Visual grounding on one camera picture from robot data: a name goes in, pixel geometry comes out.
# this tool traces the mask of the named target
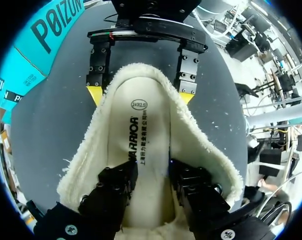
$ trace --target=red wire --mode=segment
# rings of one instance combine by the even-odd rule
[[[114,41],[115,39],[113,38],[112,32],[109,32],[109,37]]]

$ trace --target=person's hand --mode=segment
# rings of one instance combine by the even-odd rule
[[[257,182],[258,187],[265,187],[266,185],[267,185],[267,183],[263,178]]]

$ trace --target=machine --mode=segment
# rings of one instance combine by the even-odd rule
[[[182,97],[196,94],[198,55],[205,53],[206,35],[183,23],[200,0],[112,0],[117,12],[114,28],[88,33],[93,45],[86,85],[95,101],[97,93],[106,90],[111,47],[117,41],[169,40],[180,44],[178,65],[173,85]],[[271,240],[275,236],[269,226],[254,217],[256,208],[264,200],[252,201],[229,212],[230,206],[222,197],[223,189],[212,183],[211,174],[204,168],[192,167],[176,159],[169,161],[169,179],[177,199],[184,209],[196,240]],[[27,203],[37,220],[33,229],[37,239],[114,239],[126,206],[135,190],[138,177],[137,162],[128,161],[114,168],[106,167],[98,176],[96,186],[83,196],[78,212],[61,203],[43,214],[33,201]]]

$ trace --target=shoe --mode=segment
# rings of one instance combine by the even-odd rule
[[[207,169],[231,207],[240,199],[242,177],[201,132],[168,78],[150,65],[127,65],[108,86],[60,180],[60,202],[77,212],[105,167],[136,160],[135,190],[115,239],[194,239],[171,189],[170,158]]]

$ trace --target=insole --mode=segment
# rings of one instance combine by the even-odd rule
[[[123,227],[156,228],[175,218],[168,177],[170,101],[163,87],[147,77],[125,81],[113,98],[107,165],[129,160],[138,165],[138,178]]]

